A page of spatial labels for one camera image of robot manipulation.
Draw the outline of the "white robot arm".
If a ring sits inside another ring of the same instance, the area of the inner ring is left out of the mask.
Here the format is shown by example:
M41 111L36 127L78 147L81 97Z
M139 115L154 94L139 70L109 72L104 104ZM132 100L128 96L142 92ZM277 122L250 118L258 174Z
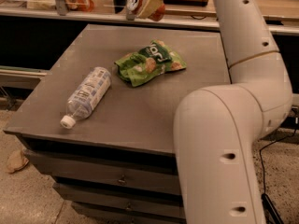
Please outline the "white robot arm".
M292 85L255 0L213 0L231 82L188 94L174 117L187 224L265 224L252 144L292 107Z

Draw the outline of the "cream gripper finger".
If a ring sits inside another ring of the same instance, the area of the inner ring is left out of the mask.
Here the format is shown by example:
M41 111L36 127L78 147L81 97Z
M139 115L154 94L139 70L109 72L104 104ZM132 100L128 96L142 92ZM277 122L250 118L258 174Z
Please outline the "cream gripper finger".
M141 8L137 11L139 19L150 17L163 4L163 0L142 0Z

